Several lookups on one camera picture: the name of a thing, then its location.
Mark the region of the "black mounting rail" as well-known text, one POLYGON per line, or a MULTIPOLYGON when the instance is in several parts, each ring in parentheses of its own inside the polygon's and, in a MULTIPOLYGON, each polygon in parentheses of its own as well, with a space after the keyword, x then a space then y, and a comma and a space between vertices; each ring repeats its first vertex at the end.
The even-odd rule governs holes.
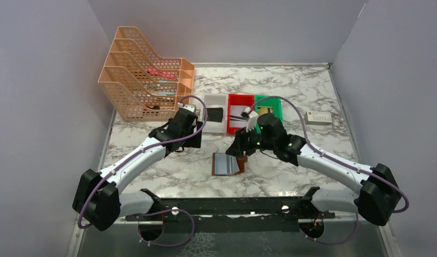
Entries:
POLYGON ((299 232, 300 223, 333 219, 319 212, 308 196, 247 198, 161 198, 145 217, 140 211, 125 216, 144 231, 164 233, 299 232))

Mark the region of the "green plastic bin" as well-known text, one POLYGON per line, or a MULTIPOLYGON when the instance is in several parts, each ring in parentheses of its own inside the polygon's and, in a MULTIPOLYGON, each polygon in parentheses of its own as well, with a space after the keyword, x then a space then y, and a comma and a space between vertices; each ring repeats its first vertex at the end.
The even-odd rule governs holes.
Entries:
POLYGON ((261 103, 255 105, 255 110, 259 117, 266 113, 272 113, 283 122, 282 104, 278 98, 261 101, 261 103))

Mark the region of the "small white card box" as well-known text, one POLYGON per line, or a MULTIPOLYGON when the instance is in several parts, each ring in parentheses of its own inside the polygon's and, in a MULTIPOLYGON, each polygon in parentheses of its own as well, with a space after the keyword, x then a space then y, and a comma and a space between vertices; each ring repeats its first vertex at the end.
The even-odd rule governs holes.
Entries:
POLYGON ((307 111, 305 120, 309 125, 329 125, 333 123, 330 112, 307 111))

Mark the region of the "brown leather card holder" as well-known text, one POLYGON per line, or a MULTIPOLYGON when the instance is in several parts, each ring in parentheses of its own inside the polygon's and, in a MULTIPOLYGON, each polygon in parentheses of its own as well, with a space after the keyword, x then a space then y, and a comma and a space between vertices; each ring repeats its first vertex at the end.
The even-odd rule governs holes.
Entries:
POLYGON ((236 158, 225 153, 213 153, 212 175, 213 176, 235 176, 245 172, 245 164, 248 157, 236 158))

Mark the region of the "red plastic bin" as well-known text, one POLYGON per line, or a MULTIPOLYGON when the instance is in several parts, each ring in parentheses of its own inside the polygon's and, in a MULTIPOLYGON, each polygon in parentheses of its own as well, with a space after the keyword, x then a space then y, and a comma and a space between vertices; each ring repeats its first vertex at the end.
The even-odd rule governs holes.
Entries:
POLYGON ((246 126, 247 121, 241 116, 242 111, 255 102, 254 95, 229 94, 227 104, 227 127, 228 134, 234 134, 236 130, 246 126))

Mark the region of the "gold cards in green bin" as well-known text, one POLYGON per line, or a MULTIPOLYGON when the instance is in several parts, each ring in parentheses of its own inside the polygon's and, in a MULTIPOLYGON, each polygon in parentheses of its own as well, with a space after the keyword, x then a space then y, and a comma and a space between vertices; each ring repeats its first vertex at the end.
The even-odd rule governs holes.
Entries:
POLYGON ((273 108, 271 106, 258 106, 257 113, 261 116, 264 114, 272 114, 273 108))

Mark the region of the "white plastic bin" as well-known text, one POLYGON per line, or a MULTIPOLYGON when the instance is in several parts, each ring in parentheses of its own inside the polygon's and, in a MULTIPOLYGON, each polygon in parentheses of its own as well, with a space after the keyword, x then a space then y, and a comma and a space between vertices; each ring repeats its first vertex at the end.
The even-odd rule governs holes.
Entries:
POLYGON ((225 134, 227 131, 228 95, 205 93, 203 102, 208 112, 203 133, 225 134))

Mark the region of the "peach plastic file organizer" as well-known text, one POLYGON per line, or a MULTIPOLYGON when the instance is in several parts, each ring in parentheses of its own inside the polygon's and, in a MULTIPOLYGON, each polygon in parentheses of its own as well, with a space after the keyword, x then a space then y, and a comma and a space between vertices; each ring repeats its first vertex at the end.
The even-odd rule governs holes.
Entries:
POLYGON ((195 66, 185 58, 162 57, 134 26, 119 26, 98 84, 125 121, 166 121, 177 103, 194 89, 195 66), (175 79, 159 80, 146 68, 171 72, 175 79))

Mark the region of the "black card in white bin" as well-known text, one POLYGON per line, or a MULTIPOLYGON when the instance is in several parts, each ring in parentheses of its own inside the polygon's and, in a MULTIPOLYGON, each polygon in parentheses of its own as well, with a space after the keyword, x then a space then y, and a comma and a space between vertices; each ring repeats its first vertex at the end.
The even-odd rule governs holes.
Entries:
POLYGON ((221 123, 224 119, 224 109, 223 108, 207 108, 208 112, 208 122, 221 123))

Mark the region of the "pink item in organizer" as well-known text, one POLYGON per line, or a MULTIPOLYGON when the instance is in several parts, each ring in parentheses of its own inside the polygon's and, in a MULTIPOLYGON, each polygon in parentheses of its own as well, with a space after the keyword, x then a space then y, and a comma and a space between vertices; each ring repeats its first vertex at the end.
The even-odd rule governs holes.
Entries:
POLYGON ((171 72, 161 71, 157 68, 146 68, 146 73, 159 80, 175 79, 175 75, 171 72))

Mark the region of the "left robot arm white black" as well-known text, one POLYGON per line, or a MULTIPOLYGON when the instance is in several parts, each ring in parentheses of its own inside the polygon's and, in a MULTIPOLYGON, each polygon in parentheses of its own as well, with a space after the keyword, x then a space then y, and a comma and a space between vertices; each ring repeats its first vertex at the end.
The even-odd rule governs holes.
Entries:
POLYGON ((200 148, 203 123, 198 120, 196 107, 188 104, 173 118, 150 131, 148 137, 131 153, 113 165, 98 172, 88 169, 81 177, 72 208, 79 214, 78 226, 83 219, 99 231, 108 229, 118 218, 147 213, 154 204, 154 195, 123 190, 143 171, 161 161, 170 153, 185 148, 200 148))

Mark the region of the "white cards in red bin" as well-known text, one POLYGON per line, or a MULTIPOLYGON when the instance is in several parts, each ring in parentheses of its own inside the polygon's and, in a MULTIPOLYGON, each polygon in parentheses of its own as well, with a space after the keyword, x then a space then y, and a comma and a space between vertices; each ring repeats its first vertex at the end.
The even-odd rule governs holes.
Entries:
POLYGON ((229 112, 229 127, 242 128, 247 124, 247 118, 241 114, 246 109, 243 105, 231 105, 229 112))

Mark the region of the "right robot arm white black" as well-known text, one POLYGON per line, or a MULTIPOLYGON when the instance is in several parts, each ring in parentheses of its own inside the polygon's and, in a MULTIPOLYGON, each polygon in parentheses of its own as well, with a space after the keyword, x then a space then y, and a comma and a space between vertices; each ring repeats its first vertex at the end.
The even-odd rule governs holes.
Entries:
POLYGON ((317 171, 343 184, 346 190, 317 190, 311 202, 318 211, 338 210, 358 213, 368 222, 384 226, 402 194, 391 169, 355 163, 308 143, 306 138, 289 134, 273 114, 257 118, 261 132, 243 127, 235 132, 226 154, 237 158, 257 150, 270 150, 281 161, 317 171))

